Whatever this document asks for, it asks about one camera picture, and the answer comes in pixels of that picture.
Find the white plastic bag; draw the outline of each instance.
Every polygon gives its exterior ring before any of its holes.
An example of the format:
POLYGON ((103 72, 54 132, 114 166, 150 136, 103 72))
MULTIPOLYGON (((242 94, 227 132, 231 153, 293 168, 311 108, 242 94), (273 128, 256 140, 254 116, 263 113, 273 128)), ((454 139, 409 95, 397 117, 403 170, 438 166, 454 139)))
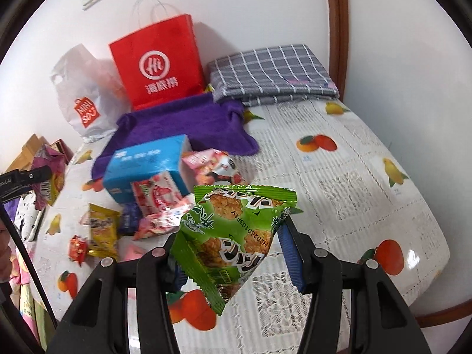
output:
POLYGON ((112 134, 117 119, 130 111, 121 82, 82 44, 61 57, 53 68, 51 80, 62 114, 84 142, 112 134))

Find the metal bolt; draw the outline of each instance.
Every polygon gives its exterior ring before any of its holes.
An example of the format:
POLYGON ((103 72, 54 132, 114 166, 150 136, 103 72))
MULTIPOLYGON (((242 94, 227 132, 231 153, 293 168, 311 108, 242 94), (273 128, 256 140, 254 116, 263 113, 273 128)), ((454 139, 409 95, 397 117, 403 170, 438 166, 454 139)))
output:
POLYGON ((367 265, 368 268, 371 268, 371 269, 378 268, 378 262, 376 260, 367 260, 365 264, 367 265))
POLYGON ((103 260, 100 261, 101 266, 104 268, 110 266, 113 263, 112 257, 105 257, 103 260))
POLYGON ((154 257, 162 257, 166 253, 166 249, 163 247, 156 247, 153 249, 153 256, 154 257))
POLYGON ((315 255, 320 258, 327 257, 327 251, 322 248, 315 249, 315 255))

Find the person's hand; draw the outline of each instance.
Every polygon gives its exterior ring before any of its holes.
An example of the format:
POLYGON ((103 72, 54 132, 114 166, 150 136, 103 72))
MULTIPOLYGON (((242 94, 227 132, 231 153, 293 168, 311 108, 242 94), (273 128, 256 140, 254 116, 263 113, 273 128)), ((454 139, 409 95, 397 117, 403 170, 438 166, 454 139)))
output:
POLYGON ((5 225, 0 220, 0 283, 8 281, 11 274, 11 249, 8 246, 10 242, 10 234, 5 228, 5 225))

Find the black and white cloth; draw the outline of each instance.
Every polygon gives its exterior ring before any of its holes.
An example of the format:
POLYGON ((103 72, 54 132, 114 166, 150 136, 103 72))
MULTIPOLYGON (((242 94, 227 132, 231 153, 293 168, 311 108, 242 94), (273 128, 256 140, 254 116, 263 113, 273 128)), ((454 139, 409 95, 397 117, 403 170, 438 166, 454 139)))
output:
POLYGON ((240 52, 209 63, 215 102, 240 99, 246 106, 299 99, 336 99, 339 92, 305 44, 240 52))

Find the white lace tablecloth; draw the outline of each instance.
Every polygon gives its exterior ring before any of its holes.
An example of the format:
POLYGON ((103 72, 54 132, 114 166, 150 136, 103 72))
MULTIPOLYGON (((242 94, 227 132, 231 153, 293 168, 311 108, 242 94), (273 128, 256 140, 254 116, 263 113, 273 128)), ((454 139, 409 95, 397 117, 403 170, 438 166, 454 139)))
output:
MULTIPOLYGON (((352 112, 329 115, 326 101, 301 101, 252 107, 263 119, 247 124, 247 131, 260 145, 250 157, 235 157, 246 179, 252 183, 293 188, 302 214, 292 215, 298 230, 308 234, 316 246, 338 259, 356 262, 382 241, 395 240, 401 247, 404 268, 391 279, 411 304, 442 271, 449 259, 444 236, 428 205, 409 178, 391 186, 384 158, 405 176, 406 172, 372 131, 352 112), (304 152, 296 142, 306 136, 326 135, 337 145, 335 151, 322 148, 304 152)), ((86 281, 94 262, 79 268, 67 256, 69 239, 83 233, 78 220, 95 203, 119 209, 108 193, 83 191, 90 180, 93 161, 107 139, 85 144, 77 152, 56 204, 48 209, 39 232, 35 267, 46 294, 61 318, 71 299, 57 289, 59 275, 77 274, 79 285, 86 281), (74 165, 85 151, 92 160, 74 165), (61 214, 61 232, 45 234, 56 214, 61 214)), ((146 250, 163 245, 165 237, 137 242, 146 250)), ((120 240, 123 252, 129 238, 120 240)), ((194 284, 189 281, 184 290, 194 284)), ((277 238, 270 254, 253 276, 227 304, 213 330, 202 332, 185 320, 174 324, 182 353, 269 354, 295 353, 308 313, 309 295, 292 286, 277 238)), ((338 348, 348 346, 350 296, 345 292, 338 348)), ((139 352, 135 302, 130 297, 128 327, 131 353, 139 352)))

